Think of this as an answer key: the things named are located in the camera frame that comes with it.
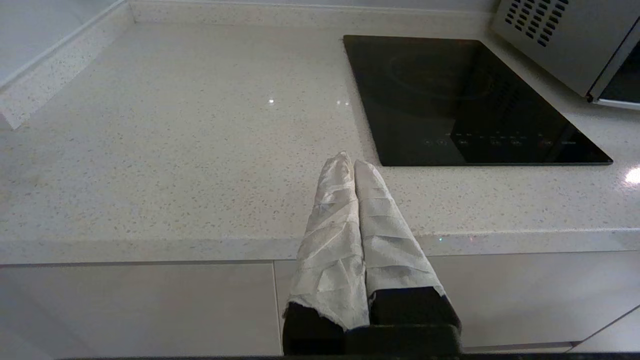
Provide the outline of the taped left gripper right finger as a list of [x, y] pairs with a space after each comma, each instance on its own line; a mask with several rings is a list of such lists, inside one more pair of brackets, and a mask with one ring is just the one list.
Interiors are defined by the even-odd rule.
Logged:
[[374, 165], [354, 164], [365, 258], [369, 317], [374, 325], [462, 323], [425, 252]]

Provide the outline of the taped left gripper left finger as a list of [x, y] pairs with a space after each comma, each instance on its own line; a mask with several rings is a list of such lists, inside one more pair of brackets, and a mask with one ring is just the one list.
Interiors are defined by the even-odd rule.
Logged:
[[370, 325], [354, 167], [346, 152], [323, 165], [283, 311], [286, 356], [345, 353]]

